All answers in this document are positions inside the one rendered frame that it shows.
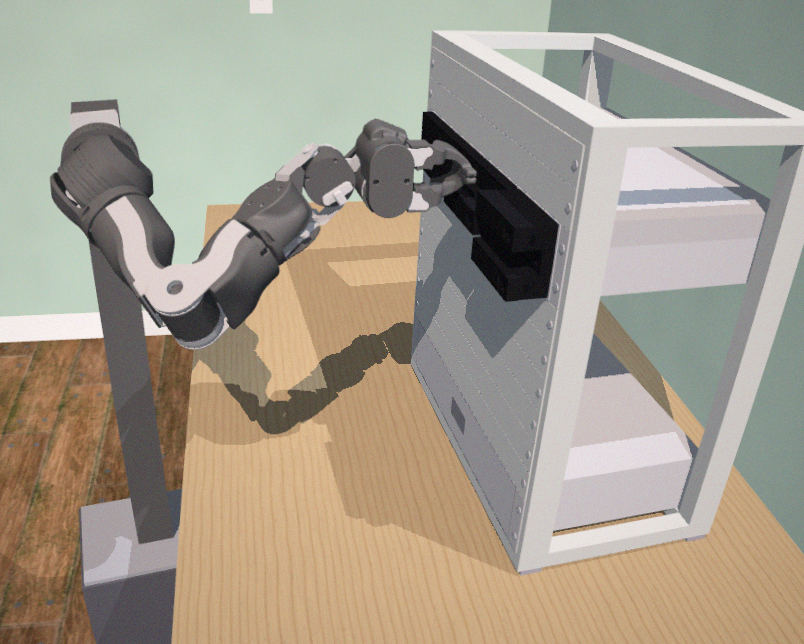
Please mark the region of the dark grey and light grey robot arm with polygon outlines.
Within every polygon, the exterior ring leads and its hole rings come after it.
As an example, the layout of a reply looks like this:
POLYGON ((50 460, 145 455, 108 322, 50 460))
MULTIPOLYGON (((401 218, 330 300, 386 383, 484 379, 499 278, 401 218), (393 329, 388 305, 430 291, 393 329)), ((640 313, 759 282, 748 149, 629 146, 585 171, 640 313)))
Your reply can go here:
POLYGON ((306 145, 244 200, 197 260, 172 265, 174 233, 149 199, 153 174, 118 112, 72 113, 70 125, 60 167, 50 176, 54 203, 99 247, 157 327, 166 326, 190 350, 212 345, 250 316, 279 266, 316 239, 318 225, 342 209, 356 184, 336 147, 306 145), (320 212, 303 187, 324 207, 320 212))

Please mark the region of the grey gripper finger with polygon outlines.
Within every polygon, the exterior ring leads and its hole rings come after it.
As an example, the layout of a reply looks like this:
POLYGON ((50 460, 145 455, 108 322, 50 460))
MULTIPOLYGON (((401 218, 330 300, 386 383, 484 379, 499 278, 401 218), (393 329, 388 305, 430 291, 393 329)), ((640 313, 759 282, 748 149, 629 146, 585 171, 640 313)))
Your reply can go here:
POLYGON ((443 176, 432 177, 430 185, 425 182, 413 182, 412 201, 408 213, 427 212, 431 207, 438 206, 441 198, 460 189, 464 184, 475 184, 475 177, 466 177, 454 164, 450 172, 443 176))
POLYGON ((466 176, 476 177, 477 172, 472 168, 469 161, 450 144, 434 140, 430 144, 426 140, 406 140, 410 148, 407 148, 413 155, 414 168, 419 171, 422 169, 432 170, 434 165, 442 165, 444 160, 452 160, 452 163, 466 176))

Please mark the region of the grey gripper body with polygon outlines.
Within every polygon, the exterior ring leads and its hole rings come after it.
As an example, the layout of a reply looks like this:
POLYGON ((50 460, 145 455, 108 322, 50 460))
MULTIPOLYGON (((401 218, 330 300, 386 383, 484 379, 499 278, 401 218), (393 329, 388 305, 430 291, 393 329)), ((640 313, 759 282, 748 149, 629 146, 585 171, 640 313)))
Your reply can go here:
POLYGON ((406 140, 410 139, 404 129, 374 119, 364 125, 355 146, 344 156, 355 173, 361 199, 383 218, 403 214, 412 201, 414 158, 406 140))

